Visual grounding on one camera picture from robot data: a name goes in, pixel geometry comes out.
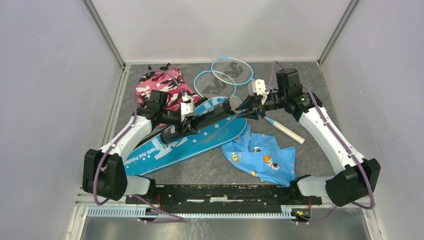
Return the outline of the clear plastic tube lid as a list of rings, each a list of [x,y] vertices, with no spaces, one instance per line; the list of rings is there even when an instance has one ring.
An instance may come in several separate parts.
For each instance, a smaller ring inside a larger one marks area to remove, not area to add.
[[[232,95],[228,98],[229,101],[229,105],[230,105],[230,110],[236,114],[239,114],[241,112],[241,110],[238,110],[238,108],[240,107],[242,101],[240,100],[240,98],[236,95]]]

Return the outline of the black shuttlecock tube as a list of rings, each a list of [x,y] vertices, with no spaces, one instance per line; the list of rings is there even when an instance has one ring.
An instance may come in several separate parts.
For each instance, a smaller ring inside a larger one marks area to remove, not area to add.
[[[183,122],[168,127],[160,134],[160,140],[168,145],[183,137],[197,135],[203,128],[240,113],[237,108],[241,103],[242,101],[238,96],[230,96],[213,107],[207,108],[202,113],[195,114],[186,118]]]

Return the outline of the blue sport racket bag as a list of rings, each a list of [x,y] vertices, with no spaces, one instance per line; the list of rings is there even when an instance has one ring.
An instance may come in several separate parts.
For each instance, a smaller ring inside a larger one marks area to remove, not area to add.
[[[206,100],[195,108],[194,115],[200,114],[228,98],[218,96]],[[188,135],[170,144],[164,144],[160,134],[173,126],[170,125],[144,139],[142,144],[129,154],[124,162],[126,175],[149,174],[220,147],[237,138],[244,131],[246,125],[247,119],[238,118],[236,114],[201,129],[198,134]]]

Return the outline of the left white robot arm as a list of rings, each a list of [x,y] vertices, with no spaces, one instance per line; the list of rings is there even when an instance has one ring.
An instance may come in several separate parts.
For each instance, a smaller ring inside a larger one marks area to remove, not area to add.
[[[127,176],[124,162],[158,124],[182,124],[194,114],[195,105],[188,94],[183,93],[179,111],[165,109],[167,97],[167,92],[152,91],[146,107],[135,106],[133,116],[117,136],[100,149],[86,152],[82,188],[93,195],[95,204],[105,204],[98,197],[103,197],[105,201],[118,201],[126,195],[137,195],[145,204],[156,200],[157,190],[150,186],[150,179]]]

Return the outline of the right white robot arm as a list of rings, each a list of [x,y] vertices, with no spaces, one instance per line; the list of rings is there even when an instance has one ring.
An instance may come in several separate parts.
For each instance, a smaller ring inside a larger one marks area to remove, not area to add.
[[[277,90],[271,91],[264,80],[251,80],[249,95],[238,107],[240,118],[258,120],[267,111],[284,109],[315,139],[331,163],[334,176],[304,175],[290,183],[289,199],[302,204],[309,197],[328,198],[337,207],[353,204],[371,210],[375,207],[374,190],[381,171],[375,159],[366,159],[335,126],[319,98],[300,83],[295,68],[276,73]]]

